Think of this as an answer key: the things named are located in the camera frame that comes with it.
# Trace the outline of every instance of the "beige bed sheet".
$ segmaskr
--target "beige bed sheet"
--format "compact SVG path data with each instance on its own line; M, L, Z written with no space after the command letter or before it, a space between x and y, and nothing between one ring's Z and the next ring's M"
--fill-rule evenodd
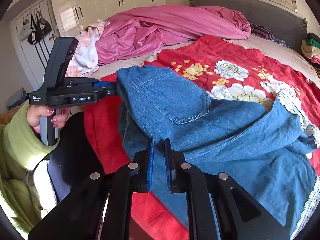
M180 47L188 46L194 41L176 44L172 46L166 46L162 49L177 49ZM251 35L247 40L233 40L229 41L234 44L245 47L246 49L259 49L264 55L277 59L281 64L289 65L294 70L301 72L307 79L310 79L314 82L318 88L320 88L320 80L317 76L315 69L295 50L288 49L284 46L281 46L273 41L268 41L263 38ZM144 61L148 59L156 59L156 54L159 52L149 53L140 57L118 60L111 64L106 64L100 66L99 70L91 75L91 77L100 79L104 76L115 73L120 68L131 67L131 66L140 66Z

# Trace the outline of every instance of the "blue denim garment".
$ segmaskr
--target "blue denim garment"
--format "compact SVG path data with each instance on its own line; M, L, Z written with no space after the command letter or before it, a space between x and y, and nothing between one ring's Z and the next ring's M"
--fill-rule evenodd
M188 223L186 198L168 192L166 138L202 171L227 172L293 232L316 182L305 154L317 147L297 115L277 99L268 113L257 103L212 99L170 68L134 66L117 75L124 150L132 159L155 139L152 192L181 223Z

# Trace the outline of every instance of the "orange and white checkered cloth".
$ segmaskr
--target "orange and white checkered cloth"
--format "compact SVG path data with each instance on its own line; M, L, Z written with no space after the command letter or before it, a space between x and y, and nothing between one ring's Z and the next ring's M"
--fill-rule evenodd
M109 24L109 21L97 20L76 37L79 43L72 60L70 60L66 77L90 77L93 72L98 70L96 42L100 39L104 27Z

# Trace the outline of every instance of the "black pants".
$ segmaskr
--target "black pants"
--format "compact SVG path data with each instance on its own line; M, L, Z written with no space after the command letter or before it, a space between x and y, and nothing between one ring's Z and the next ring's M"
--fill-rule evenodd
M91 173L104 174L85 135L83 113L74 114L61 129L60 142L51 152L48 172L58 202Z

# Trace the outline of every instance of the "white bag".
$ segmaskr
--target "white bag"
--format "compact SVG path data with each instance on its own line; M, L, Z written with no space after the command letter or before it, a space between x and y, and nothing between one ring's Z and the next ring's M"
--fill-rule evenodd
M26 38L28 38L31 33L32 33L31 24L29 22L29 19L26 19L23 22L22 30L20 32L20 41L23 41Z

